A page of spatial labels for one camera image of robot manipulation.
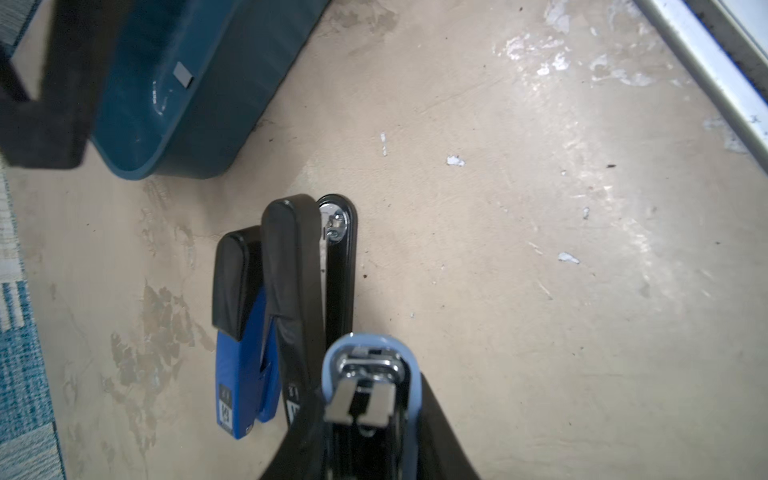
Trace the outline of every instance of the blue stapler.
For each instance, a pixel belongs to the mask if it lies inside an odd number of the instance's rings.
[[[260,228],[230,232],[214,267],[217,421],[234,438],[268,422],[280,400],[274,325],[265,318]]]

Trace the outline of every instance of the blue patterned rug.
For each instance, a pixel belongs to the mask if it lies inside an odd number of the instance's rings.
[[[11,57],[40,0],[0,0],[0,43]]]
[[[64,479],[48,378],[0,157],[0,480]]]

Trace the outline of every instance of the stained concrete floor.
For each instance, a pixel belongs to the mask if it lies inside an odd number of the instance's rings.
[[[356,329],[483,478],[768,475],[768,178],[629,2],[334,0],[223,176],[8,181],[69,478],[259,475],[285,421],[216,425],[214,247],[299,192],[356,203]]]

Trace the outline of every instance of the blue plastic bin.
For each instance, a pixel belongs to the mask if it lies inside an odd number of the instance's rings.
[[[104,162],[129,180],[223,173],[327,2],[136,0],[92,135]]]

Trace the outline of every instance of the small label sticker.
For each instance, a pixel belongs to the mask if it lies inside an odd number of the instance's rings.
[[[219,420],[221,420],[221,426],[232,433],[232,409],[221,400],[219,400]]]
[[[232,433],[232,390],[219,384],[219,422],[225,430]]]
[[[296,418],[296,414],[299,412],[299,404],[286,400],[286,407],[288,407],[288,424],[290,425],[293,423],[293,419]]]

